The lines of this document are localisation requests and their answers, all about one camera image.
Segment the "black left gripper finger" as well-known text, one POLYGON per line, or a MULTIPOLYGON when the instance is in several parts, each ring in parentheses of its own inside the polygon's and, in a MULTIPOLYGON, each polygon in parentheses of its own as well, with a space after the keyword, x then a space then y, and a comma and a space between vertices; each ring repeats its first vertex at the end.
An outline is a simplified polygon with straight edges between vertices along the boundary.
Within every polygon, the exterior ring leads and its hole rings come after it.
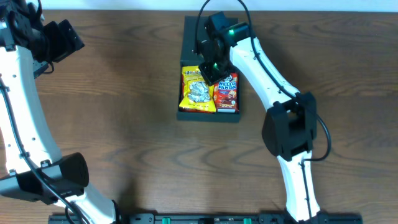
POLYGON ((51 62, 60 62, 72 53, 72 45, 68 39, 69 28, 69 21, 52 21, 44 26, 44 34, 49 42, 48 59, 51 62))
POLYGON ((74 53, 75 51, 80 50, 85 46, 85 44, 77 34, 76 30, 72 27, 68 20, 65 19, 61 23, 59 23, 59 28, 62 35, 66 39, 68 53, 74 53))

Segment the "dark green box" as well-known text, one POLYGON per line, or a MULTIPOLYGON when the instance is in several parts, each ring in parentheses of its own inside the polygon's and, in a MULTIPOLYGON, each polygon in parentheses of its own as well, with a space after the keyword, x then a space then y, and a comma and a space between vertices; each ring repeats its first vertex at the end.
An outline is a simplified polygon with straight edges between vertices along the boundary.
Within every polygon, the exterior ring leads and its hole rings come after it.
MULTIPOLYGON (((183 27, 182 51, 180 56, 180 71, 183 67, 199 65, 203 59, 193 53, 195 43, 195 24, 197 16, 185 16, 183 27)), ((187 111, 179 107, 183 98, 182 95, 182 73, 180 73, 180 88, 177 103, 177 120, 180 121, 202 121, 202 122, 219 122, 219 123, 238 123, 241 119, 240 109, 235 113, 202 113, 196 111, 187 111)))

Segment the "red Hello Panda box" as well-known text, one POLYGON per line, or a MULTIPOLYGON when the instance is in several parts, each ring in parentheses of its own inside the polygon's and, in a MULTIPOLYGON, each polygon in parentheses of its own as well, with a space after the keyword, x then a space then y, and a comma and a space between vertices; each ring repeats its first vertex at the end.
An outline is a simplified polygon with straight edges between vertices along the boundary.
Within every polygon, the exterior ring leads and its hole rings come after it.
POLYGON ((213 100, 218 113, 238 112, 238 74, 230 73, 214 85, 213 100))

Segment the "yellow Hacks candy bag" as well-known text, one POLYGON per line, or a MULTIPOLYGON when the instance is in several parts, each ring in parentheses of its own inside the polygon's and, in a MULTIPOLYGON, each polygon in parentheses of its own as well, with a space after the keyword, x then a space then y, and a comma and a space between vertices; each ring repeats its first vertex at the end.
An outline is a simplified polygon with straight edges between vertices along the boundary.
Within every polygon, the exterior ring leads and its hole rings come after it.
POLYGON ((182 84, 180 108, 206 113, 216 112, 213 99, 214 86, 206 83, 198 66, 182 67, 182 84))

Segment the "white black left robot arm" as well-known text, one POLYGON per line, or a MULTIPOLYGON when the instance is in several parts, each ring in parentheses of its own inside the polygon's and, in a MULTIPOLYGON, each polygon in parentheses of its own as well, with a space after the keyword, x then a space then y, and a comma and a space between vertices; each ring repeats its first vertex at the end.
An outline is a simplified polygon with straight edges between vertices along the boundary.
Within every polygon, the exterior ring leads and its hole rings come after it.
POLYGON ((84 46, 68 20, 45 23, 41 2, 1 2, 1 134, 4 197, 65 209, 70 223, 119 223, 114 201, 89 181, 79 152, 63 155, 45 120, 35 79, 84 46))

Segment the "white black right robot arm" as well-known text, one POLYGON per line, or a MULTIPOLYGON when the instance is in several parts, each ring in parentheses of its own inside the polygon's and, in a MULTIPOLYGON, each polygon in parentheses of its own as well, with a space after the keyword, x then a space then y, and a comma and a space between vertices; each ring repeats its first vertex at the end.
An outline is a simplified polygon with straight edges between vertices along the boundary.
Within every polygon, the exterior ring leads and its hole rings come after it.
POLYGON ((196 54, 205 81, 214 85, 237 70, 246 77, 266 111, 262 138, 279 161, 287 201, 295 223, 310 222, 320 212, 310 163, 317 136, 317 106, 311 93, 301 94, 276 69, 262 50, 250 21, 231 24, 223 12, 205 21, 208 39, 197 42, 196 54))

